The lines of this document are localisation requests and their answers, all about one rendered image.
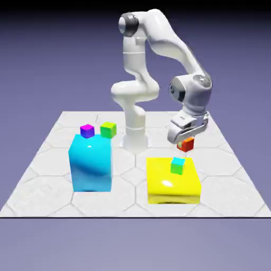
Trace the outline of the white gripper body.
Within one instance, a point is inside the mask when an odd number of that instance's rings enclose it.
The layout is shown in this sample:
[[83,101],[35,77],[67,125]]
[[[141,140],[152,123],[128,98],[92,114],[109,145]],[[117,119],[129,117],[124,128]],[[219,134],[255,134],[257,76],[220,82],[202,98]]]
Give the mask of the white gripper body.
[[176,114],[170,120],[167,139],[172,144],[194,137],[204,132],[209,122],[209,114],[191,116],[189,114]]

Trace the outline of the small red cube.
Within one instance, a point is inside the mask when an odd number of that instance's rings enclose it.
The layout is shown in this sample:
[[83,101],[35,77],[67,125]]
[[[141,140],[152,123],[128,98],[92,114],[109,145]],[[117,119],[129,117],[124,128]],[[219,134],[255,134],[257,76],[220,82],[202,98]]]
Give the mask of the small red cube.
[[193,150],[194,148],[194,137],[189,137],[183,141],[180,141],[177,144],[177,149],[181,150],[182,152],[188,152]]

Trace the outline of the small cyan cube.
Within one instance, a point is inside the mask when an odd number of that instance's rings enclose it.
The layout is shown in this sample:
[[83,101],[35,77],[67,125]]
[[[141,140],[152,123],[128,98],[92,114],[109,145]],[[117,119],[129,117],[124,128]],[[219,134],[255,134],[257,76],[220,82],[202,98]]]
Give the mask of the small cyan cube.
[[185,165],[185,158],[174,157],[170,164],[170,172],[181,175]]

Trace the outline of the small green cube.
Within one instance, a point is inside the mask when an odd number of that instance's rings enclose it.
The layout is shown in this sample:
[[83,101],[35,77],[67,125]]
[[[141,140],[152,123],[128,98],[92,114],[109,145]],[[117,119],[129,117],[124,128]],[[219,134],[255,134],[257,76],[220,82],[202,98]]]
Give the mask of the small green cube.
[[100,126],[101,136],[112,139],[116,135],[116,123],[104,122]]

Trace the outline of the small purple cube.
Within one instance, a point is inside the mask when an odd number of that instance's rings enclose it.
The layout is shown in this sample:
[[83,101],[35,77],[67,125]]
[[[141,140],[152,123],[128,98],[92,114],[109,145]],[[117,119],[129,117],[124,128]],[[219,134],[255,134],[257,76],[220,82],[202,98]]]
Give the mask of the small purple cube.
[[95,128],[90,124],[85,124],[80,127],[80,135],[84,138],[91,138],[95,135]]

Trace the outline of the large yellow box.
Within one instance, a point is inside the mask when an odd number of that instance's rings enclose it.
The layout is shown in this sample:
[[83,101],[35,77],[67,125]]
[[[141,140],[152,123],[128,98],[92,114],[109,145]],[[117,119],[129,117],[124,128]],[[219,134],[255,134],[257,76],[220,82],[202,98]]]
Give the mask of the large yellow box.
[[183,173],[170,172],[172,157],[146,159],[149,204],[198,204],[201,183],[192,158],[185,158]]

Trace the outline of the large cyan box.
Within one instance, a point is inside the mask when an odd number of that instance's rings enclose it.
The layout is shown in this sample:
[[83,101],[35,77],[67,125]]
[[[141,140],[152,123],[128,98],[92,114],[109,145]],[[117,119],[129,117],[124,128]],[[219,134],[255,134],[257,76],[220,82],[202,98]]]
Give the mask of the large cyan box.
[[97,134],[74,136],[68,151],[74,192],[110,192],[112,187],[111,140]]

